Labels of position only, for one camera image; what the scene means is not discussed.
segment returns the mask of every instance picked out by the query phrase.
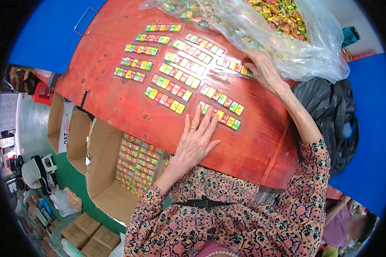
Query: pearl necklace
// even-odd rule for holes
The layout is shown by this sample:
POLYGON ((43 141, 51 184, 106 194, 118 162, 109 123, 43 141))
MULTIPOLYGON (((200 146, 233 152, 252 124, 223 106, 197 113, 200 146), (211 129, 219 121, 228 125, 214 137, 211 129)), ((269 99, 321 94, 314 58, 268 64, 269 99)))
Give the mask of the pearl necklace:
POLYGON ((211 254, 208 254, 206 257, 211 257, 211 256, 214 256, 214 255, 218 255, 218 254, 223 254, 223 255, 226 255, 226 256, 232 256, 232 257, 239 257, 237 254, 234 254, 230 251, 214 251, 212 252, 211 254))

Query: green floor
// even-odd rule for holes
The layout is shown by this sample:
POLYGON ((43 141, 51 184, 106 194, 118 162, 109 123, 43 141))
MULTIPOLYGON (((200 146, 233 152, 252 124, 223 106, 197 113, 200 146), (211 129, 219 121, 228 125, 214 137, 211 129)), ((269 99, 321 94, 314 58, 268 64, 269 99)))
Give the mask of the green floor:
MULTIPOLYGON (((57 166, 57 170, 55 171, 57 183, 60 188, 69 187, 77 194, 78 197, 81 198, 83 202, 82 212, 87 212, 90 216, 100 222, 103 226, 106 226, 108 229, 112 230, 115 233, 125 233, 126 228, 120 223, 116 222, 114 219, 108 217, 102 210, 96 207, 92 200, 89 198, 87 194, 86 188, 86 178, 83 174, 78 172, 67 160, 66 153, 61 153, 59 155, 55 155, 53 153, 53 161, 57 166)), ((57 219, 62 220, 63 217, 60 216, 60 212, 55 209, 51 204, 50 208, 52 213, 57 217, 57 219)))
MULTIPOLYGON (((78 172, 67 160, 66 153, 57 155, 47 137, 47 124, 50 106, 35 103, 31 100, 31 96, 26 95, 21 99, 20 117, 18 117, 19 141, 18 152, 25 160, 30 160, 32 156, 45 156, 52 154, 54 164, 57 166, 55 171, 57 182, 61 189, 69 187, 79 196, 83 202, 82 212, 87 212, 90 216, 106 226, 115 233, 125 233, 126 228, 114 219, 109 218, 99 208, 97 208, 87 194, 86 179, 83 174, 78 172)), ((168 197, 165 202, 165 207, 171 204, 168 197)), ((51 211, 62 220, 60 212, 51 204, 51 211)))

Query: blue panel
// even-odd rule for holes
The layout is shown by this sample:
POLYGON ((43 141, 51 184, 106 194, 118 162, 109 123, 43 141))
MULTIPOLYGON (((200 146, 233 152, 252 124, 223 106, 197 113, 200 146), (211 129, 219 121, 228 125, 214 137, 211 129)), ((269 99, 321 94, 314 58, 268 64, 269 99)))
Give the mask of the blue panel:
POLYGON ((329 184, 381 216, 386 206, 386 55, 349 63, 360 122, 352 161, 329 184))
MULTIPOLYGON (((43 0, 16 39, 9 63, 63 74, 81 36, 74 27, 91 7, 98 11, 106 0, 43 0)), ((77 26, 84 33, 95 16, 89 10, 77 26)))

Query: metal handle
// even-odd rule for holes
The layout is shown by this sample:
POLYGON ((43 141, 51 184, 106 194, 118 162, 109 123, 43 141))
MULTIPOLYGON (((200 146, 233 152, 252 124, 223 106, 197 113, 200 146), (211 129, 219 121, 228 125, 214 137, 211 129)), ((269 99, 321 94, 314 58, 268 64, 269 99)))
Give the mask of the metal handle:
POLYGON ((91 7, 87 8, 87 10, 83 13, 83 16, 80 18, 80 20, 78 21, 78 23, 77 23, 76 26, 74 27, 74 30, 73 30, 73 31, 76 32, 77 34, 81 35, 82 37, 87 36, 87 34, 89 34, 91 28, 93 28, 94 23, 97 21, 97 19, 100 17, 101 14, 102 14, 102 12, 96 12, 96 11, 95 11, 93 8, 91 8, 91 7), (83 35, 83 34, 78 33, 78 32, 76 31, 76 28, 77 28, 78 24, 81 22, 81 20, 83 19, 83 17, 84 17, 84 16, 86 15, 86 13, 88 12, 88 10, 92 10, 92 11, 95 13, 95 16, 98 14, 98 17, 94 20, 93 24, 91 25, 91 27, 90 27, 89 31, 86 33, 86 35, 83 35))

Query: red stool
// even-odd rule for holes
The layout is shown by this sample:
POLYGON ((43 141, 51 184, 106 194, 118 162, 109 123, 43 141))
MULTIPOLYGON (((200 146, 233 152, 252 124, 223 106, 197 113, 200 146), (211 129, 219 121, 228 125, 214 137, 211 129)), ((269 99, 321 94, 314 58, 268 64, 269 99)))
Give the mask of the red stool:
POLYGON ((37 83, 35 93, 32 95, 32 100, 36 103, 51 106, 53 100, 54 89, 50 89, 44 82, 37 83))

